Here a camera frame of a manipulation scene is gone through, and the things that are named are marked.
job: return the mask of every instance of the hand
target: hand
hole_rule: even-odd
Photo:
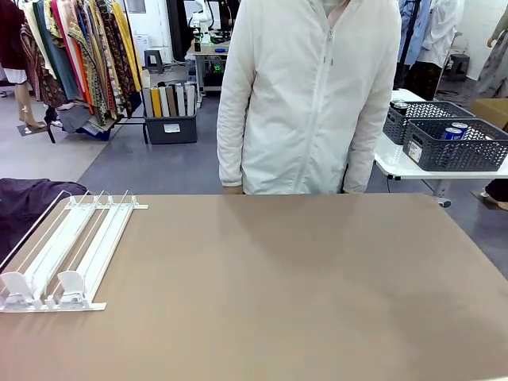
[[[224,187],[224,194],[244,194],[244,186],[239,187]]]

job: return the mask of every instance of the table leg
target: table leg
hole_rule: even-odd
[[[203,88],[205,86],[203,82],[203,71],[205,69],[205,57],[194,56],[196,58],[196,82],[198,83],[198,108],[201,107],[203,100]]]
[[[445,209],[452,206],[452,200],[446,197],[451,183],[451,180],[437,180],[436,186],[434,187],[434,199]]]
[[[144,143],[148,144],[148,136],[147,136],[147,133],[146,133],[146,129],[147,129],[146,123],[143,123],[143,138],[144,138]]]
[[[48,125],[46,125],[46,131],[48,131],[48,135],[49,135],[49,139],[51,140],[51,142],[53,144],[56,144],[55,142],[55,137],[53,136],[53,132],[51,130],[51,123],[49,123]]]

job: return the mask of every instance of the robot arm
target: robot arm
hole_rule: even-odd
[[[192,27],[194,30],[199,29],[199,35],[201,36],[201,44],[210,44],[210,33],[209,27],[214,24],[214,18],[210,10],[209,0],[195,0],[198,5],[201,6],[201,11],[194,12],[192,15]]]
[[[210,12],[210,5],[207,5],[206,0],[195,0],[196,3],[201,6],[201,9],[199,12],[194,12],[194,15],[192,16],[192,21],[194,23],[195,28],[202,27],[202,24],[209,24],[210,21],[213,20],[212,13]]]

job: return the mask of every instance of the mannequin leg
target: mannequin leg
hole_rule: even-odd
[[[38,129],[44,128],[44,125],[37,123],[33,117],[28,82],[22,83],[21,85],[16,85],[15,94],[17,107],[19,110],[19,120],[23,121],[30,127],[35,127]]]

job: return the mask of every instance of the soda can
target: soda can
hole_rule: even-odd
[[[410,108],[410,105],[405,102],[394,102],[392,108],[403,117],[405,117],[407,115],[407,110]]]
[[[404,99],[394,99],[393,101],[390,102],[390,106],[393,108],[395,103],[405,103],[405,102]]]
[[[462,137],[460,137],[461,140],[466,137],[466,133],[468,133],[468,129],[469,129],[468,125],[466,125],[465,123],[456,121],[456,122],[452,123],[452,127],[454,129],[459,129],[460,131],[462,131]]]
[[[444,133],[442,140],[460,140],[462,139],[463,131],[453,127],[448,127]]]

